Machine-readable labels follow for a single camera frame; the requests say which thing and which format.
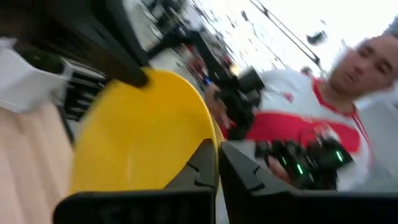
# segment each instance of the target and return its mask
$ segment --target man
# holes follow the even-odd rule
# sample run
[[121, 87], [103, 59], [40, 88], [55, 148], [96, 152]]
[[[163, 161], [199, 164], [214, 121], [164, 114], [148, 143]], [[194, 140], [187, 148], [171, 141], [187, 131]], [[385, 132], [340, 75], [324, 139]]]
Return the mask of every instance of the man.
[[[362, 183], [371, 168], [372, 151], [354, 101], [393, 86], [398, 78], [398, 38], [384, 34], [351, 49], [327, 81], [300, 72], [274, 70], [260, 74], [265, 85], [262, 102], [246, 138], [255, 141], [295, 139], [302, 144], [314, 140], [314, 133], [332, 136], [342, 143], [354, 164], [339, 170], [338, 190]], [[223, 129], [231, 122], [220, 101], [214, 100], [217, 86], [205, 92], [209, 110]], [[286, 181], [289, 176], [270, 158], [271, 171]]]

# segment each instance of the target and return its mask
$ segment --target yellow seat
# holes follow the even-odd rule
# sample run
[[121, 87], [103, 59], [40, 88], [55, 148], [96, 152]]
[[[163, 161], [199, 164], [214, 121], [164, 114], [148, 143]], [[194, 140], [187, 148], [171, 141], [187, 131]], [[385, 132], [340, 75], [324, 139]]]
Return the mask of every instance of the yellow seat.
[[204, 139], [222, 136], [196, 89], [145, 68], [148, 86], [113, 81], [87, 114], [75, 145], [71, 193], [164, 188]]

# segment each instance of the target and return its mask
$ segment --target black camera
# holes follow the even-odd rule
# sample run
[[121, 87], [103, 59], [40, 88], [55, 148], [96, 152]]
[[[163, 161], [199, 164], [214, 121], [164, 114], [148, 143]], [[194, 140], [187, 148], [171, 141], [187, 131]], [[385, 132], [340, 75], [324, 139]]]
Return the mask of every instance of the black camera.
[[244, 139], [254, 121], [253, 108], [261, 102], [260, 91], [264, 88], [262, 80], [250, 67], [238, 76], [213, 82], [221, 90], [215, 98], [225, 104], [228, 118], [234, 122], [234, 126], [228, 130], [228, 139]]
[[276, 158], [298, 189], [336, 190], [337, 170], [353, 162], [344, 147], [333, 138], [318, 138], [306, 148], [293, 141], [256, 144], [255, 157]]

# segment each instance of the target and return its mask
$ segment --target camera rig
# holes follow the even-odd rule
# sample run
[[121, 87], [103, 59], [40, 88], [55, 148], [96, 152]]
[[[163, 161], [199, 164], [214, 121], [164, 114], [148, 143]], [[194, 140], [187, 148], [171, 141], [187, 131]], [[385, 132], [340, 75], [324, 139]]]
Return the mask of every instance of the camera rig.
[[258, 142], [255, 157], [276, 158], [292, 179], [304, 190], [336, 190], [337, 170], [353, 161], [344, 147], [333, 138], [318, 138], [306, 148], [293, 141]]

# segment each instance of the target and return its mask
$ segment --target hand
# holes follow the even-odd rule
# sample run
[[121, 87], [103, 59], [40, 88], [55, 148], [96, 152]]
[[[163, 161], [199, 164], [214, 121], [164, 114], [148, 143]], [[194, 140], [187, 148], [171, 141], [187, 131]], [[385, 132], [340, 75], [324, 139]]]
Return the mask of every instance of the hand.
[[229, 128], [231, 120], [226, 115], [226, 107], [220, 99], [215, 99], [216, 92], [220, 89], [211, 84], [205, 89], [205, 103], [218, 125]]
[[[319, 144], [318, 141], [310, 142], [307, 146], [307, 149], [310, 149], [312, 151], [323, 150], [322, 146]], [[285, 168], [279, 163], [277, 159], [273, 158], [272, 156], [269, 156], [268, 162], [269, 162], [269, 169], [271, 170], [272, 174], [274, 174], [279, 179], [285, 181], [288, 184], [292, 183], [292, 179], [290, 178]]]
[[289, 177], [285, 168], [279, 163], [277, 159], [269, 156], [268, 162], [269, 162], [269, 169], [271, 170], [272, 174], [274, 174], [279, 179], [285, 181], [288, 184], [292, 182], [292, 179]]

